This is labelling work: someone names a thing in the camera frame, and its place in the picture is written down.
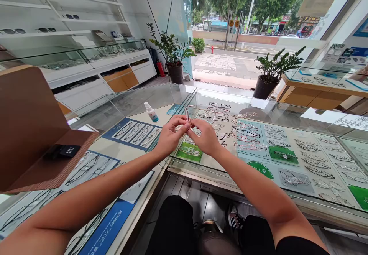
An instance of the white spray bottle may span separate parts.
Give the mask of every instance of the white spray bottle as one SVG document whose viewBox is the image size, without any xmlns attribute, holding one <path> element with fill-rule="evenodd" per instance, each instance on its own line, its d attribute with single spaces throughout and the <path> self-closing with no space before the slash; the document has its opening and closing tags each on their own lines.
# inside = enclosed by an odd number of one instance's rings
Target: white spray bottle
<svg viewBox="0 0 368 255">
<path fill-rule="evenodd" d="M 154 109 L 147 102 L 145 102 L 145 107 L 147 109 L 147 113 L 150 116 L 151 120 L 154 121 L 154 122 L 157 122 L 158 117 L 157 117 L 157 114 L 154 111 Z"/>
</svg>

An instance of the pole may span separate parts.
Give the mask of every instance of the pole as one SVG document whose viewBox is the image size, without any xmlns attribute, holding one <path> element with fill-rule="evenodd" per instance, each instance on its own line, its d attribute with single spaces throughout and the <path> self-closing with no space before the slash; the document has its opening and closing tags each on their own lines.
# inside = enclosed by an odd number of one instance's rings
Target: pole
<svg viewBox="0 0 368 255">
<path fill-rule="evenodd" d="M 243 19 L 243 11 L 240 12 L 240 23 L 239 23 L 239 27 L 238 27 L 238 31 L 237 31 L 237 37 L 235 38 L 235 46 L 234 46 L 234 52 L 237 50 L 237 43 L 238 43 L 238 37 L 239 37 L 239 31 L 240 31 L 240 26 L 242 24 L 242 19 Z"/>
<path fill-rule="evenodd" d="M 248 14 L 248 19 L 246 21 L 246 27 L 245 27 L 245 34 L 248 34 L 248 27 L 249 27 L 249 23 L 250 23 L 250 17 L 252 15 L 252 10 L 253 10 L 253 5 L 254 5 L 254 0 L 252 0 L 252 3 L 250 4 L 250 9 L 249 9 L 249 14 Z"/>
<path fill-rule="evenodd" d="M 226 36 L 225 36 L 225 47 L 224 47 L 224 51 L 226 51 L 227 49 L 227 35 L 229 34 L 229 23 L 230 23 L 230 19 L 231 19 L 231 15 L 232 11 L 229 10 L 228 12 L 228 18 L 227 18 L 227 27 L 226 27 Z"/>
</svg>

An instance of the sneaker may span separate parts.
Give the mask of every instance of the sneaker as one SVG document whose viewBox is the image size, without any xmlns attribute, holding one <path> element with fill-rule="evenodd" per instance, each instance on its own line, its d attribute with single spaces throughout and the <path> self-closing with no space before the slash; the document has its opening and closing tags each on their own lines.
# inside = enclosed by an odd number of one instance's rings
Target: sneaker
<svg viewBox="0 0 368 255">
<path fill-rule="evenodd" d="M 232 203 L 230 203 L 227 211 L 227 220 L 230 227 L 230 234 L 234 238 L 235 242 L 239 244 L 238 235 L 240 230 L 243 228 L 244 218 L 239 215 L 238 208 Z"/>
</svg>

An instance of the green display card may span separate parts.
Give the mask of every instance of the green display card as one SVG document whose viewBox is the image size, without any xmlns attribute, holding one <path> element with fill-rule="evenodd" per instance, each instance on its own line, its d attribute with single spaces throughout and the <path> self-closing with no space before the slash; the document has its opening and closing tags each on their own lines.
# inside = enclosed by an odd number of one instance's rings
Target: green display card
<svg viewBox="0 0 368 255">
<path fill-rule="evenodd" d="M 269 155 L 271 156 L 271 158 L 280 159 L 282 161 L 286 161 L 286 162 L 293 163 L 293 164 L 299 164 L 298 160 L 294 157 L 286 159 L 274 153 L 274 151 L 279 151 L 283 153 L 290 153 L 291 155 L 296 156 L 295 153 L 292 150 L 289 150 L 288 148 L 279 147 L 279 146 L 269 146 L 268 150 L 269 150 Z"/>
<path fill-rule="evenodd" d="M 248 165 L 252 166 L 257 171 L 259 171 L 261 174 L 265 175 L 266 177 L 270 179 L 274 179 L 271 171 L 265 165 L 259 162 L 256 162 L 256 161 L 251 161 L 248 163 Z"/>
<path fill-rule="evenodd" d="M 180 150 L 177 150 L 176 156 L 181 157 L 181 158 L 185 158 L 185 159 L 190 159 L 190 160 L 196 161 L 196 162 L 200 161 L 200 159 L 202 158 L 203 152 L 197 146 L 194 146 L 194 145 L 186 143 L 186 142 L 183 142 L 181 144 L 180 148 L 183 147 L 183 146 L 187 147 L 187 148 L 191 147 L 191 148 L 195 148 L 196 150 L 199 150 L 199 156 L 189 155 L 189 154 L 186 154 L 185 152 L 182 152 Z"/>
<path fill-rule="evenodd" d="M 348 188 L 359 203 L 360 207 L 363 210 L 368 211 L 368 189 L 353 185 L 348 186 Z"/>
</svg>

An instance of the red fire extinguisher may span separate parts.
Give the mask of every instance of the red fire extinguisher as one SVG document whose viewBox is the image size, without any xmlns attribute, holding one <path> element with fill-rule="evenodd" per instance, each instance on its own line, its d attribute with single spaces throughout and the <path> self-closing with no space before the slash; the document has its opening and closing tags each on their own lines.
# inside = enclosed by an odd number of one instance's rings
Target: red fire extinguisher
<svg viewBox="0 0 368 255">
<path fill-rule="evenodd" d="M 161 64 L 161 62 L 157 62 L 157 67 L 158 67 L 158 70 L 159 70 L 159 72 L 160 72 L 160 76 L 161 77 L 164 77 L 165 76 L 165 72 L 164 72 L 164 69 L 162 68 L 162 64 Z"/>
</svg>

